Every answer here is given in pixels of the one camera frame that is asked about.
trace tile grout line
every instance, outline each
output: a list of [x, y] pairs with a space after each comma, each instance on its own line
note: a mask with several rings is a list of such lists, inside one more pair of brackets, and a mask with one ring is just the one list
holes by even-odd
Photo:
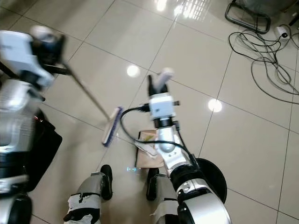
[[42, 104], [43, 104], [43, 105], [46, 105], [46, 106], [48, 106], [48, 107], [50, 107], [50, 108], [52, 108], [52, 109], [54, 109], [55, 111], [59, 111], [59, 112], [61, 112], [61, 113], [63, 113], [64, 115], [70, 116], [71, 118], [74, 118], [74, 119], [76, 119], [76, 120], [78, 120], [78, 121], [81, 121], [81, 122], [87, 124], [87, 125], [90, 125], [90, 126], [96, 128], [96, 129], [99, 129], [99, 130], [101, 130], [101, 131], [104, 131], [103, 129], [101, 129], [101, 128], [97, 127], [97, 126], [94, 126], [94, 125], [92, 125], [92, 124], [89, 124], [89, 123], [87, 123], [86, 121], [83, 121], [83, 120], [81, 120], [81, 119], [79, 119], [79, 118], [76, 118], [76, 117], [74, 117], [74, 116], [72, 116], [72, 115], [70, 115], [70, 114], [68, 114], [68, 113], [66, 113], [66, 112], [63, 112], [63, 111], [61, 111], [61, 110], [59, 110], [59, 109], [57, 109], [57, 108], [55, 108], [55, 107], [53, 107], [53, 106], [50, 106], [50, 105], [48, 105], [48, 104], [46, 104], [46, 103], [42, 103]]
[[9, 28], [8, 30], [10, 30], [23, 16], [21, 15]]
[[284, 212], [282, 212], [282, 211], [279, 211], [279, 210], [278, 210], [277, 212], [280, 212], [280, 213], [282, 213], [282, 214], [284, 214], [284, 215], [286, 215], [286, 216], [289, 216], [289, 217], [291, 217], [291, 218], [293, 218], [293, 219], [299, 220], [299, 218], [290, 216], [290, 215], [288, 215], [288, 214], [286, 214], [286, 213], [284, 213]]
[[[287, 151], [288, 151], [289, 137], [290, 137], [290, 130], [288, 131], [288, 137], [287, 137], [287, 142], [286, 142], [285, 162], [286, 162], [286, 156], [287, 156]], [[284, 175], [285, 175], [285, 163], [284, 163], [284, 169], [283, 169], [283, 172], [282, 172], [281, 188], [280, 188], [279, 201], [278, 201], [278, 210], [279, 210], [279, 206], [280, 206], [280, 199], [281, 199], [282, 186], [283, 186], [283, 183], [284, 183]]]
[[[296, 55], [296, 68], [297, 68], [297, 60], [298, 60], [298, 49], [297, 49], [297, 55]], [[296, 82], [296, 73], [297, 72], [295, 71], [294, 86], [295, 86], [295, 82]], [[295, 90], [293, 90], [292, 102], [294, 101], [294, 91]], [[279, 210], [279, 207], [280, 207], [281, 193], [282, 193], [282, 187], [283, 187], [283, 183], [284, 183], [285, 164], [286, 164], [286, 157], [287, 157], [288, 144], [289, 144], [290, 131], [291, 131], [292, 110], [293, 110], [293, 103], [291, 104], [290, 123], [289, 123], [288, 138], [287, 138], [286, 149], [285, 149], [285, 163], [284, 163], [284, 169], [283, 169], [283, 173], [282, 173], [281, 188], [280, 188], [279, 201], [278, 201], [278, 210]]]
[[[26, 16], [23, 16], [24, 18], [27, 18], [27, 19], [29, 19], [29, 20], [32, 20], [32, 21], [35, 21], [35, 20], [33, 20], [33, 19], [31, 19], [31, 18], [28, 18], [28, 17], [26, 17]], [[60, 33], [63, 33], [63, 32], [61, 32], [61, 31], [59, 31], [59, 30], [56, 30], [56, 29], [54, 29], [54, 28], [51, 28], [51, 29], [53, 29], [53, 30], [55, 30], [55, 31], [57, 31], [57, 32], [60, 32]], [[116, 56], [116, 57], [118, 57], [118, 58], [120, 58], [120, 59], [122, 59], [122, 60], [124, 60], [124, 61], [127, 61], [127, 62], [129, 62], [129, 63], [133, 63], [133, 62], [131, 62], [131, 61], [128, 61], [128, 60], [126, 60], [126, 59], [124, 59], [124, 58], [121, 58], [121, 57], [119, 57], [119, 56], [117, 56], [117, 55], [115, 55], [115, 54], [112, 54], [112, 53], [110, 53], [110, 52], [108, 52], [108, 51], [106, 51], [106, 50], [103, 50], [103, 49], [101, 49], [101, 48], [99, 48], [99, 47], [97, 47], [97, 46], [94, 46], [94, 45], [92, 45], [92, 44], [90, 44], [90, 43], [87, 43], [87, 42], [85, 42], [85, 41], [83, 41], [83, 40], [80, 40], [80, 39], [78, 39], [78, 38], [76, 38], [76, 37], [74, 37], [74, 36], [71, 36], [71, 35], [69, 35], [69, 34], [66, 34], [66, 33], [63, 33], [63, 34], [65, 34], [65, 35], [68, 35], [68, 36], [70, 36], [70, 37], [72, 37], [72, 38], [74, 38], [74, 39], [76, 39], [76, 40], [79, 40], [79, 41], [81, 41], [82, 43], [80, 44], [80, 46], [77, 48], [77, 50], [73, 53], [73, 55], [71, 56], [71, 58], [69, 59], [69, 61], [74, 57], [74, 55], [76, 54], [76, 52], [79, 50], [79, 48], [82, 46], [82, 44], [83, 43], [86, 43], [86, 44], [89, 44], [89, 45], [91, 45], [91, 46], [93, 46], [93, 47], [96, 47], [96, 48], [98, 48], [98, 49], [100, 49], [100, 50], [102, 50], [102, 51], [105, 51], [105, 52], [107, 52], [108, 54], [111, 54], [111, 55], [113, 55], [113, 56]], [[147, 70], [147, 72], [154, 72], [154, 71], [152, 71], [152, 70], [150, 70], [150, 69], [147, 69], [147, 68], [145, 68], [145, 67], [142, 67], [142, 66], [140, 66], [140, 65], [138, 65], [138, 64], [136, 64], [137, 66], [139, 66], [139, 67], [141, 67], [141, 68], [143, 68], [143, 69], [145, 69], [145, 70]], [[178, 84], [181, 84], [181, 85], [183, 85], [183, 86], [185, 86], [185, 87], [188, 87], [188, 88], [190, 88], [190, 89], [193, 89], [193, 88], [191, 88], [191, 87], [189, 87], [189, 86], [186, 86], [186, 85], [184, 85], [184, 84], [182, 84], [182, 83], [180, 83], [180, 82], [177, 82], [177, 81], [175, 81], [175, 80], [173, 80], [174, 82], [176, 82], [176, 83], [178, 83]], [[206, 96], [209, 96], [209, 97], [212, 97], [212, 96], [210, 96], [210, 95], [208, 95], [208, 94], [205, 94], [205, 93], [203, 93], [203, 92], [201, 92], [201, 91], [198, 91], [198, 90], [196, 90], [196, 89], [193, 89], [193, 90], [195, 90], [195, 91], [197, 91], [197, 92], [200, 92], [200, 93], [202, 93], [202, 94], [204, 94], [204, 95], [206, 95]], [[244, 110], [244, 109], [242, 109], [242, 108], [239, 108], [239, 107], [237, 107], [237, 106], [235, 106], [235, 105], [232, 105], [232, 104], [230, 104], [230, 103], [227, 103], [227, 102], [225, 102], [225, 101], [222, 101], [222, 102], [224, 102], [224, 103], [226, 103], [226, 104], [228, 104], [228, 105], [231, 105], [231, 106], [233, 106], [233, 107], [235, 107], [235, 108], [238, 108], [238, 109], [240, 109], [240, 110], [242, 110], [242, 111], [245, 111], [245, 112], [248, 112], [248, 113], [250, 113], [250, 114], [252, 114], [252, 115], [254, 115], [254, 116], [257, 116], [257, 117], [259, 117], [259, 118], [262, 118], [262, 119], [264, 119], [264, 120], [266, 120], [266, 121], [268, 121], [268, 122], [271, 122], [271, 123], [273, 123], [273, 124], [275, 124], [275, 125], [278, 125], [278, 126], [280, 126], [280, 127], [283, 127], [283, 126], [281, 126], [281, 125], [279, 125], [279, 124], [276, 124], [275, 122], [272, 122], [272, 121], [270, 121], [270, 120], [267, 120], [267, 119], [265, 119], [265, 118], [263, 118], [263, 117], [260, 117], [260, 116], [258, 116], [258, 115], [256, 115], [256, 114], [254, 114], [254, 113], [251, 113], [251, 112], [249, 112], [249, 111], [246, 111], [246, 110]]]
[[264, 205], [264, 206], [266, 206], [266, 207], [268, 207], [268, 208], [270, 208], [270, 209], [273, 209], [273, 210], [275, 210], [275, 211], [278, 211], [277, 209], [272, 208], [272, 207], [270, 207], [270, 206], [268, 206], [268, 205], [266, 205], [266, 204], [264, 204], [264, 203], [261, 203], [261, 202], [255, 200], [255, 199], [252, 199], [251, 197], [248, 197], [248, 196], [246, 196], [246, 195], [244, 195], [244, 194], [242, 194], [242, 193], [240, 193], [240, 192], [238, 192], [238, 191], [236, 191], [236, 190], [233, 190], [233, 189], [231, 189], [231, 188], [229, 188], [229, 187], [227, 187], [227, 189], [229, 189], [229, 190], [231, 190], [231, 191], [233, 191], [233, 192], [235, 192], [235, 193], [237, 193], [237, 194], [239, 194], [239, 195], [242, 195], [243, 197], [246, 197], [246, 198], [248, 198], [248, 199], [250, 199], [250, 200], [252, 200], [252, 201], [254, 201], [254, 202], [257, 202], [257, 203], [259, 203], [259, 204], [261, 204], [261, 205]]
[[126, 62], [132, 63], [132, 64], [134, 64], [134, 65], [137, 65], [138, 67], [143, 68], [143, 69], [145, 69], [146, 71], [149, 70], [148, 68], [145, 68], [145, 67], [143, 67], [143, 66], [141, 66], [141, 65], [138, 65], [137, 63], [131, 62], [131, 61], [125, 59], [125, 58], [122, 58], [122, 57], [120, 57], [120, 56], [118, 56], [118, 55], [115, 55], [115, 54], [113, 54], [113, 53], [111, 53], [111, 52], [109, 52], [109, 51], [107, 51], [107, 50], [105, 50], [105, 49], [99, 48], [99, 47], [97, 47], [97, 46], [95, 46], [95, 45], [93, 45], [93, 44], [91, 44], [91, 43], [89, 43], [89, 42], [83, 41], [83, 43], [88, 44], [88, 45], [90, 45], [90, 46], [93, 46], [93, 47], [95, 47], [95, 48], [97, 48], [97, 49], [99, 49], [99, 50], [105, 51], [106, 53], [108, 53], [108, 54], [110, 54], [110, 55], [113, 55], [113, 56], [115, 56], [115, 57], [118, 57], [118, 58], [121, 59], [121, 60], [124, 60], [124, 61], [126, 61]]
[[178, 17], [178, 15], [173, 19], [172, 24], [170, 25], [170, 27], [169, 27], [169, 29], [168, 29], [168, 32], [167, 32], [167, 34], [165, 35], [165, 38], [163, 39], [163, 41], [162, 41], [162, 43], [161, 43], [161, 45], [160, 45], [160, 47], [159, 47], [159, 49], [158, 49], [158, 51], [157, 51], [157, 53], [156, 53], [154, 59], [153, 59], [153, 61], [152, 61], [151, 64], [149, 65], [149, 70], [150, 70], [151, 66], [153, 65], [155, 59], [157, 58], [157, 56], [158, 56], [158, 54], [159, 54], [159, 52], [160, 52], [160, 50], [161, 50], [161, 48], [162, 48], [162, 46], [163, 46], [163, 44], [164, 44], [164, 42], [165, 42], [165, 40], [166, 40], [168, 34], [170, 33], [170, 31], [171, 31], [171, 29], [172, 29], [174, 23], [175, 23], [176, 20], [177, 20], [177, 17]]
[[32, 216], [34, 216], [34, 217], [36, 217], [36, 218], [38, 218], [38, 219], [44, 221], [45, 223], [49, 223], [49, 222], [47, 222], [46, 220], [44, 220], [44, 219], [42, 219], [42, 218], [40, 218], [40, 217], [38, 217], [38, 216], [36, 216], [36, 215], [34, 215], [34, 214], [32, 214]]
[[79, 38], [77, 38], [77, 37], [75, 37], [75, 36], [72, 36], [71, 34], [67, 34], [67, 33], [65, 33], [65, 32], [63, 32], [63, 31], [60, 31], [60, 30], [58, 30], [58, 29], [55, 29], [55, 28], [53, 28], [53, 27], [51, 27], [51, 26], [49, 26], [49, 25], [47, 25], [47, 24], [44, 24], [44, 23], [39, 22], [39, 21], [36, 21], [36, 20], [34, 20], [34, 19], [32, 19], [32, 18], [29, 18], [29, 17], [27, 17], [27, 16], [25, 16], [25, 15], [23, 15], [23, 17], [26, 18], [26, 19], [28, 19], [28, 20], [31, 20], [31, 21], [33, 21], [33, 22], [37, 22], [37, 23], [39, 23], [39, 24], [41, 24], [41, 25], [43, 25], [43, 26], [45, 26], [45, 27], [51, 28], [52, 30], [54, 30], [54, 31], [56, 31], [56, 32], [59, 32], [59, 33], [62, 33], [62, 34], [64, 34], [64, 35], [66, 35], [66, 36], [72, 37], [72, 38], [76, 39], [77, 41], [83, 41], [83, 40], [81, 40], [81, 39], [79, 39]]
[[105, 14], [108, 12], [108, 10], [110, 9], [110, 7], [113, 5], [113, 3], [115, 3], [116, 0], [113, 0], [113, 2], [110, 4], [110, 6], [107, 8], [107, 10], [104, 12], [104, 14], [101, 16], [101, 18], [99, 19], [99, 21], [93, 26], [92, 30], [89, 32], [89, 34], [85, 37], [85, 39], [83, 40], [85, 42], [85, 40], [88, 38], [88, 36], [93, 32], [93, 30], [96, 28], [96, 26], [98, 25], [98, 23], [101, 21], [101, 19], [105, 16]]
[[[225, 75], [226, 75], [226, 72], [227, 72], [227, 70], [228, 70], [228, 65], [229, 65], [230, 58], [231, 58], [232, 54], [233, 54], [233, 50], [231, 50], [230, 55], [229, 55], [229, 57], [228, 57], [228, 63], [227, 63], [227, 65], [226, 65], [226, 68], [225, 68], [225, 71], [224, 71], [224, 74], [223, 74], [222, 82], [221, 82], [221, 85], [220, 85], [220, 87], [219, 87], [219, 91], [218, 91], [216, 100], [218, 100], [218, 97], [219, 97], [219, 94], [220, 94], [220, 90], [221, 90], [221, 87], [222, 87], [222, 83], [223, 83], [224, 77], [225, 77]], [[201, 147], [200, 147], [200, 150], [199, 150], [198, 158], [199, 158], [200, 153], [201, 153], [201, 150], [202, 150], [202, 148], [203, 148], [203, 146], [204, 146], [205, 139], [206, 139], [206, 134], [207, 134], [207, 131], [208, 131], [208, 129], [209, 129], [209, 126], [210, 126], [210, 122], [211, 122], [211, 120], [212, 120], [213, 113], [214, 113], [214, 110], [212, 111], [212, 114], [211, 114], [209, 123], [207, 124], [207, 127], [206, 127], [206, 133], [205, 133], [204, 139], [203, 139], [203, 141], [202, 141], [202, 144], [201, 144]]]
[[[70, 59], [67, 60], [67, 62], [69, 63], [70, 60], [74, 57], [74, 55], [76, 54], [76, 52], [80, 49], [80, 47], [82, 46], [83, 42], [81, 41], [80, 45], [78, 46], [78, 48], [75, 50], [75, 52], [71, 55]], [[53, 80], [53, 83], [56, 81], [56, 79], [58, 78], [58, 76], [65, 76], [65, 75], [61, 75], [61, 74], [58, 74], [57, 76], [54, 77], [54, 80]], [[45, 89], [43, 95], [46, 95], [47, 91], [49, 90], [51, 86], [48, 86], [47, 89]]]
[[[201, 91], [199, 91], [199, 90], [196, 90], [196, 89], [194, 89], [194, 88], [192, 88], [192, 87], [190, 87], [190, 86], [187, 86], [187, 85], [185, 85], [185, 84], [183, 84], [183, 83], [180, 83], [180, 82], [178, 82], [178, 81], [175, 81], [175, 80], [173, 80], [173, 79], [171, 79], [171, 81], [173, 81], [173, 82], [175, 82], [175, 83], [178, 83], [178, 84], [180, 84], [180, 85], [183, 85], [184, 87], [187, 87], [187, 88], [189, 88], [189, 89], [192, 89], [192, 90], [194, 90], [194, 91], [196, 91], [196, 92], [199, 92], [199, 93], [201, 93], [201, 94], [203, 94], [203, 95], [205, 95], [205, 96], [207, 96], [207, 97], [215, 98], [215, 97], [213, 97], [213, 96], [210, 96], [210, 95], [208, 95], [208, 94], [206, 94], [206, 93], [204, 93], [204, 92], [201, 92]], [[244, 111], [244, 112], [246, 112], [246, 113], [249, 113], [249, 114], [251, 114], [251, 115], [253, 115], [253, 116], [256, 116], [256, 117], [258, 117], [258, 118], [261, 118], [261, 119], [263, 119], [263, 120], [266, 120], [266, 121], [268, 121], [268, 122], [270, 122], [270, 123], [273, 123], [273, 124], [275, 124], [275, 125], [277, 125], [277, 126], [280, 126], [280, 127], [284, 128], [284, 129], [288, 130], [288, 128], [286, 128], [286, 127], [284, 127], [284, 126], [282, 126], [282, 125], [280, 125], [280, 124], [277, 124], [277, 123], [275, 123], [275, 122], [273, 122], [273, 121], [271, 121], [271, 120], [268, 120], [268, 119], [266, 119], [266, 118], [263, 118], [263, 117], [261, 117], [261, 116], [259, 116], [259, 115], [257, 115], [257, 114], [254, 114], [254, 113], [252, 113], [252, 112], [249, 112], [249, 111], [247, 111], [247, 110], [245, 110], [245, 109], [242, 109], [242, 108], [240, 108], [240, 107], [238, 107], [238, 106], [236, 106], [236, 105], [233, 105], [233, 104], [228, 103], [228, 102], [226, 102], [226, 101], [224, 101], [224, 100], [221, 100], [221, 99], [219, 99], [219, 101], [221, 101], [221, 102], [223, 102], [223, 103], [225, 103], [225, 104], [228, 104], [228, 105], [230, 105], [230, 106], [233, 106], [233, 107], [235, 107], [235, 108], [237, 108], [237, 109], [239, 109], [239, 110], [241, 110], [241, 111]]]
[[39, 0], [36, 0], [31, 6], [28, 7], [28, 9], [23, 13], [23, 14], [20, 14], [20, 13], [16, 13], [16, 12], [13, 12], [11, 11], [10, 9], [7, 9], [7, 8], [4, 8], [4, 7], [1, 7], [3, 9], [6, 9], [14, 14], [17, 14], [17, 15], [20, 15], [20, 17], [16, 20], [16, 22], [14, 22], [8, 30], [10, 30], [22, 17], [24, 17], [25, 13], [28, 12]]
[[127, 1], [127, 0], [122, 0], [122, 1], [124, 1], [124, 2], [126, 2], [126, 3], [128, 3], [128, 4], [130, 4], [130, 5], [136, 6], [136, 7], [138, 7], [138, 8], [141, 8], [141, 9], [145, 10], [145, 11], [148, 11], [148, 12], [150, 12], [150, 13], [153, 13], [153, 14], [155, 14], [155, 15], [161, 16], [161, 17], [163, 17], [163, 18], [165, 18], [165, 19], [168, 19], [168, 20], [171, 20], [171, 21], [172, 21], [172, 19], [170, 19], [170, 18], [168, 18], [168, 17], [166, 17], [166, 16], [163, 16], [163, 15], [160, 15], [160, 14], [158, 14], [158, 13], [155, 13], [155, 12], [153, 12], [153, 11], [151, 11], [151, 10], [148, 10], [148, 9], [146, 9], [146, 8], [143, 8], [143, 7], [141, 7], [141, 6], [138, 6], [138, 5], [136, 5], [136, 4], [132, 3], [132, 2], [129, 2], [129, 1]]
[[[135, 93], [135, 95], [134, 95], [134, 97], [133, 97], [131, 103], [129, 104], [129, 107], [128, 107], [128, 108], [131, 108], [131, 106], [132, 106], [132, 104], [133, 104], [135, 98], [137, 97], [137, 94], [138, 94], [139, 90], [141, 89], [141, 86], [142, 86], [144, 80], [146, 79], [148, 73], [149, 73], [149, 70], [147, 70], [147, 72], [146, 72], [146, 74], [145, 74], [145, 76], [144, 76], [144, 78], [143, 78], [141, 84], [139, 85], [138, 90], [136, 91], [136, 93]], [[117, 130], [116, 130], [116, 132], [118, 132], [120, 128], [121, 128], [121, 125], [119, 125], [119, 127], [118, 127]]]
[[105, 155], [107, 154], [109, 148], [105, 147], [105, 150], [106, 150], [106, 151], [105, 151], [105, 153], [103, 154], [103, 156], [102, 156], [102, 158], [101, 158], [99, 164], [97, 165], [97, 167], [96, 167], [96, 169], [95, 169], [95, 172], [99, 172], [99, 171], [100, 171], [100, 164], [102, 163], [102, 161], [103, 161]]

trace metal stand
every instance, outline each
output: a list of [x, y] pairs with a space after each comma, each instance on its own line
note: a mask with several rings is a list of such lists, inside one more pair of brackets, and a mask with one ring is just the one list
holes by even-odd
[[[239, 9], [242, 9], [244, 12], [248, 13], [249, 15], [252, 16], [252, 18], [254, 20], [256, 20], [258, 22], [259, 18], [263, 18], [265, 19], [266, 21], [266, 29], [265, 30], [262, 30], [262, 29], [259, 29], [258, 28], [258, 23], [256, 23], [256, 26], [255, 24], [252, 25], [250, 23], [246, 23], [242, 20], [238, 20], [238, 19], [235, 19], [231, 16], [228, 15], [230, 9], [232, 7], [236, 7], [236, 8], [239, 8]], [[271, 19], [268, 15], [266, 14], [262, 14], [262, 13], [255, 13], [249, 9], [247, 9], [245, 6], [241, 6], [238, 2], [236, 2], [236, 0], [233, 0], [227, 7], [226, 9], [226, 12], [225, 12], [225, 18], [230, 21], [230, 22], [233, 22], [235, 24], [238, 24], [240, 26], [243, 26], [247, 29], [250, 29], [250, 30], [253, 30], [253, 31], [256, 31], [257, 33], [260, 33], [260, 34], [266, 34], [269, 30], [270, 30], [270, 25], [271, 25]]]
[[289, 26], [292, 26], [295, 24], [295, 22], [297, 22], [299, 20], [299, 13], [297, 13], [297, 15], [294, 17], [294, 19], [292, 19], [292, 21], [289, 23]]

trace power plug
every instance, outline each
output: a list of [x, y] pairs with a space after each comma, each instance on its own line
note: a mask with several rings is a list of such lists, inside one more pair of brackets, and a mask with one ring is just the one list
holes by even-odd
[[288, 41], [290, 39], [289, 33], [284, 27], [276, 27], [274, 33], [280, 41]]

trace white floor tile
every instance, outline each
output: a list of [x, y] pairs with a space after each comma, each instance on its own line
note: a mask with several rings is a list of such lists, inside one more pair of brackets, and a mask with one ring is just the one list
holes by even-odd
[[177, 21], [200, 32], [227, 41], [239, 26], [225, 19], [225, 0], [186, 0]]
[[[22, 17], [11, 27], [10, 30], [28, 33], [30, 31], [30, 28], [34, 25], [42, 25], [42, 24], [35, 22], [33, 20], [27, 19], [26, 17]], [[80, 44], [81, 44], [81, 41], [79, 41], [71, 36], [67, 36], [67, 42], [65, 44], [63, 58], [65, 60], [69, 60], [71, 58], [71, 56], [76, 52], [76, 50], [78, 49]]]
[[39, 0], [25, 16], [84, 40], [113, 0]]
[[298, 55], [299, 55], [299, 51], [297, 51], [297, 66], [296, 66], [296, 71], [299, 71], [299, 57], [298, 57]]
[[152, 11], [169, 19], [175, 19], [181, 11], [184, 0], [125, 0], [141, 8]]
[[276, 224], [277, 211], [228, 190], [225, 206], [233, 224]]
[[299, 224], [299, 220], [278, 212], [277, 224]]
[[[295, 88], [299, 91], [299, 73], [296, 72]], [[299, 95], [294, 91], [290, 129], [299, 133]]]
[[200, 157], [219, 166], [229, 188], [277, 209], [287, 136], [288, 130], [223, 103]]
[[0, 7], [0, 29], [9, 29], [19, 18], [20, 15]]
[[171, 67], [173, 80], [216, 98], [230, 52], [226, 43], [174, 24], [150, 70]]
[[106, 152], [100, 142], [103, 131], [46, 105], [41, 109], [63, 141], [48, 170], [29, 195], [35, 216], [52, 224], [62, 223], [69, 196], [96, 170]]
[[146, 199], [146, 169], [127, 171], [134, 167], [135, 152], [135, 146], [115, 138], [100, 164], [109, 164], [113, 173], [113, 196], [102, 204], [101, 223], [152, 223], [150, 214], [154, 211]]
[[86, 41], [148, 69], [171, 23], [162, 16], [117, 0]]
[[279, 205], [280, 211], [295, 218], [299, 218], [299, 199], [297, 197], [299, 194], [298, 145], [299, 134], [290, 132]]
[[0, 5], [12, 12], [23, 15], [37, 0], [2, 0]]
[[[129, 107], [146, 74], [140, 68], [139, 76], [128, 76], [127, 69], [133, 64], [86, 43], [71, 59], [70, 66], [108, 114], [118, 106]], [[45, 97], [47, 105], [89, 124], [102, 129], [107, 124], [101, 111], [70, 76], [59, 76]]]
[[[248, 53], [241, 48], [236, 50]], [[221, 86], [219, 99], [289, 128], [291, 104], [278, 101], [266, 95], [257, 87], [251, 75], [251, 62], [251, 59], [247, 59], [244, 56], [236, 53], [232, 54]], [[288, 68], [285, 69], [292, 77], [292, 81], [294, 81], [295, 71]], [[274, 75], [274, 67], [268, 66], [268, 70], [269, 76], [275, 83], [279, 84]], [[284, 93], [275, 88], [267, 79], [264, 64], [255, 64], [253, 72], [257, 83], [264, 90], [277, 98], [292, 101], [292, 94]], [[290, 87], [280, 86], [292, 92]]]
[[41, 219], [38, 218], [38, 217], [31, 216], [30, 224], [48, 224], [48, 223], [45, 222], [45, 221], [43, 221], [43, 220], [41, 220]]
[[[148, 81], [145, 79], [131, 107], [148, 103], [147, 88]], [[173, 120], [179, 121], [181, 134], [189, 151], [198, 156], [212, 114], [212, 111], [208, 108], [208, 103], [213, 98], [173, 81], [168, 83], [168, 90], [174, 100], [179, 100], [181, 103], [180, 106], [174, 108], [177, 116]], [[154, 129], [150, 113], [128, 113], [124, 118], [124, 124], [129, 133], [135, 138], [138, 137], [141, 130]], [[121, 138], [130, 140], [121, 128], [118, 133]]]

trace mop head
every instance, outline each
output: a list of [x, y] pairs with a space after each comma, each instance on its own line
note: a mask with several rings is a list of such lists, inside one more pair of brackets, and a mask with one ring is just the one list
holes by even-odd
[[106, 125], [104, 136], [102, 138], [102, 144], [105, 147], [108, 147], [110, 143], [112, 142], [113, 134], [117, 126], [117, 122], [120, 119], [121, 113], [122, 113], [123, 108], [122, 107], [117, 107], [114, 111], [113, 114], [110, 117], [110, 120], [108, 124]]

